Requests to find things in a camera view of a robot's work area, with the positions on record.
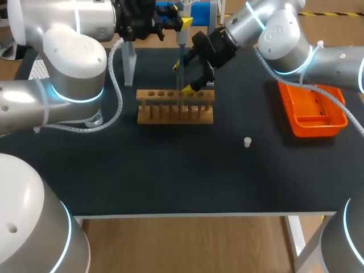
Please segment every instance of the white spiral cable wrap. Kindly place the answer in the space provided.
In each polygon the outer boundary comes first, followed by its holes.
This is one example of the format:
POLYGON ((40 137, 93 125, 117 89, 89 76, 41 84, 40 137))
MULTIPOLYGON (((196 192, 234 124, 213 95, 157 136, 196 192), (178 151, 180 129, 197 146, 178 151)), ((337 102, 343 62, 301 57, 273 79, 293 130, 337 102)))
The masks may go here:
POLYGON ((119 118, 119 116, 121 114, 121 110, 123 108, 123 98, 121 96, 118 81, 116 80, 116 77, 114 74, 113 59, 114 59, 114 54, 115 54, 116 50, 123 43, 124 43, 124 40, 121 38, 113 45, 113 47, 111 48, 110 53, 109 53, 109 59, 107 61, 110 78, 111 78, 111 81, 113 82, 115 92, 116 92, 116 95, 118 98, 118 109, 117 109, 115 115, 112 117, 112 119, 99 127, 90 128, 90 129, 75 128, 75 127, 70 127, 70 126, 61 125, 61 124, 49 124, 49 125, 45 126, 46 128, 60 129, 60 130, 74 132, 74 133, 93 133, 93 132, 101 131, 101 130, 109 127, 111 124, 113 124, 119 118))
POLYGON ((333 101, 348 117, 348 119, 351 120, 351 122, 354 124, 354 126, 358 129, 359 133, 364 137, 364 128, 360 125, 360 123, 357 121, 357 119, 354 117, 354 115, 333 95, 331 95, 330 93, 326 92, 325 90, 322 90, 316 86, 313 85, 307 85, 307 84, 297 84, 295 82, 290 82, 290 81, 286 81, 284 79, 282 79, 281 77, 279 77, 278 75, 276 75, 276 73, 274 73, 274 71, 269 67, 269 65, 267 64, 267 62, 265 61, 265 59, 262 57, 262 55, 259 53, 259 51, 254 48, 255 54, 258 57, 258 59, 262 62, 262 64, 264 65, 265 69, 268 71, 268 73, 270 75, 273 76, 273 78, 275 78, 277 81, 280 81, 284 84, 288 84, 291 86, 296 86, 296 87, 302 87, 305 89, 309 89, 309 90, 313 90, 317 93, 320 93, 326 97, 328 97, 331 101, 333 101))

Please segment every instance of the wooden floor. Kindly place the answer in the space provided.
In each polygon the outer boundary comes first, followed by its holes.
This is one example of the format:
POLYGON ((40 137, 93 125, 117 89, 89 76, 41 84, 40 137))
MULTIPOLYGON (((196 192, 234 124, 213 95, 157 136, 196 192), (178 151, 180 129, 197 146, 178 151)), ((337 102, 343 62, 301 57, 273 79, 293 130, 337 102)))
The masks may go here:
MULTIPOLYGON (((226 13, 242 5, 227 0, 226 13)), ((364 1, 307 0, 304 11, 364 12, 364 1)), ((364 17, 300 17, 300 22, 312 44, 324 40, 326 46, 364 46, 364 17)), ((5 32, 0 29, 0 37, 5 32)), ((175 33, 166 33, 164 42, 150 37, 136 45, 175 47, 175 33)), ((0 81, 11 80, 18 65, 0 59, 0 81)), ((307 241, 321 220, 310 216, 301 222, 307 241)), ((85 229, 92 251, 90 273, 293 272, 280 217, 92 220, 85 229)), ((312 272, 321 272, 320 266, 312 272)))

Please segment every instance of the small white cap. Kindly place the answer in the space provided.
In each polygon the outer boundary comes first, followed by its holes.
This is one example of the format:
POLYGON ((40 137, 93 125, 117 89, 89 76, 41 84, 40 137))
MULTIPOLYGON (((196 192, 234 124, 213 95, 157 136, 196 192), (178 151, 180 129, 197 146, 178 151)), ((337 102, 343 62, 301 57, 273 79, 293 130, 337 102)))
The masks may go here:
POLYGON ((249 148, 250 144, 251 144, 251 138, 245 138, 244 139, 245 148, 249 148))

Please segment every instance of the orange basket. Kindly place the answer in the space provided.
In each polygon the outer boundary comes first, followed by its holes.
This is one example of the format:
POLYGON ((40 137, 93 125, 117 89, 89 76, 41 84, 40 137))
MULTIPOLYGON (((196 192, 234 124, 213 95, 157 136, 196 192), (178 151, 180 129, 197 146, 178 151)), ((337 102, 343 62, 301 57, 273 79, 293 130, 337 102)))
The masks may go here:
MULTIPOLYGON (((314 91, 278 83, 293 133, 300 138, 333 137, 348 125, 344 112, 327 97, 314 91)), ((337 88, 318 86, 345 105, 337 88)))

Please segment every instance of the white perforated board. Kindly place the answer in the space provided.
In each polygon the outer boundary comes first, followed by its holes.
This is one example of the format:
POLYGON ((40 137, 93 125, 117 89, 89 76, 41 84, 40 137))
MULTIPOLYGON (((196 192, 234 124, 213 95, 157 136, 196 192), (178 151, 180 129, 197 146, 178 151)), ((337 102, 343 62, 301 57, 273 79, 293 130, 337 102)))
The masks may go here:
POLYGON ((34 61, 32 70, 29 75, 29 80, 32 80, 34 78, 38 78, 40 80, 43 78, 49 78, 49 74, 43 60, 34 61))

